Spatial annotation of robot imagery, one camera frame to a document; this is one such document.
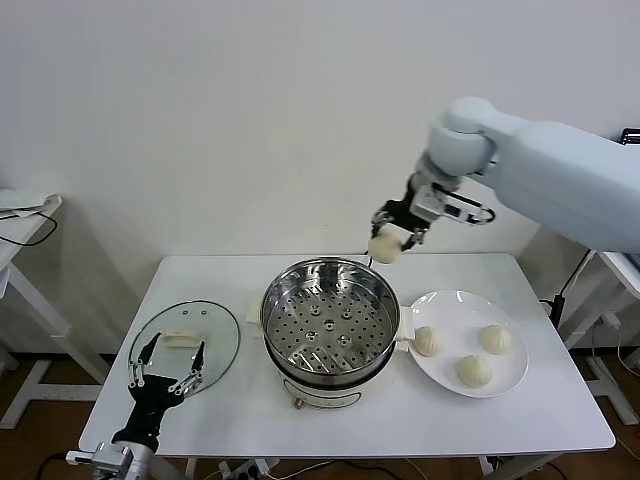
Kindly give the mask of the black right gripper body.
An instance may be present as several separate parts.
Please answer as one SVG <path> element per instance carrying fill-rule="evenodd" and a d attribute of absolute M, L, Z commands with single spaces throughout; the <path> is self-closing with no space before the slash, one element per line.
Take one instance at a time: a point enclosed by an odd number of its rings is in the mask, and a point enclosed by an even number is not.
<path fill-rule="evenodd" d="M 426 221 L 410 211 L 416 189 L 412 185 L 412 178 L 406 182 L 406 190 L 401 200 L 388 200 L 382 207 L 384 220 L 404 231 L 425 230 Z"/>

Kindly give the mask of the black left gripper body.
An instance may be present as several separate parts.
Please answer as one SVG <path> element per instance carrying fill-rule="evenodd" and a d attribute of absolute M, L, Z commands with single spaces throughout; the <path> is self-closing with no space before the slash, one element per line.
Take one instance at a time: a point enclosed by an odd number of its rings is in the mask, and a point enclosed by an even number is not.
<path fill-rule="evenodd" d="M 175 378 L 144 374 L 142 386 L 129 387 L 134 407 L 125 427 L 113 435 L 111 442 L 158 445 L 165 412 L 180 404 L 180 396 L 170 391 L 177 382 Z"/>

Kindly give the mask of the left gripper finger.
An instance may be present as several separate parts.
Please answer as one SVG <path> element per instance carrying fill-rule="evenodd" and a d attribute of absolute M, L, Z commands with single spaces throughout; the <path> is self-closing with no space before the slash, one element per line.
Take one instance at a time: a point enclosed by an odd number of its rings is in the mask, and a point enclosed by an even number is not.
<path fill-rule="evenodd" d="M 143 387 L 144 386 L 144 371 L 145 367 L 149 364 L 151 357 L 153 355 L 153 351 L 156 347 L 156 344 L 160 338 L 161 334 L 156 333 L 148 343 L 146 343 L 139 355 L 135 360 L 130 359 L 128 361 L 128 373 L 129 373 L 129 387 Z"/>
<path fill-rule="evenodd" d="M 188 375 L 171 385 L 168 389 L 169 392 L 177 396 L 189 396 L 195 392 L 203 380 L 202 371 L 204 367 L 204 350 L 205 342 L 201 341 L 198 350 L 193 357 L 193 362 Z"/>

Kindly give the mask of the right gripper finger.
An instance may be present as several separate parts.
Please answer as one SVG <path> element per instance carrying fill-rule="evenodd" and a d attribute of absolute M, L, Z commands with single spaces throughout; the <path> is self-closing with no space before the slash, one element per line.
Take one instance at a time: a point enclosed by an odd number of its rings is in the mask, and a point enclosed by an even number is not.
<path fill-rule="evenodd" d="M 411 250 L 415 245 L 422 245 L 424 243 L 424 237 L 426 234 L 425 227 L 403 227 L 402 230 L 408 234 L 407 239 L 401 246 L 402 251 Z"/>
<path fill-rule="evenodd" d="M 385 211 L 378 210 L 376 211 L 371 218 L 371 239 L 376 238 L 382 227 L 393 220 L 393 216 Z"/>

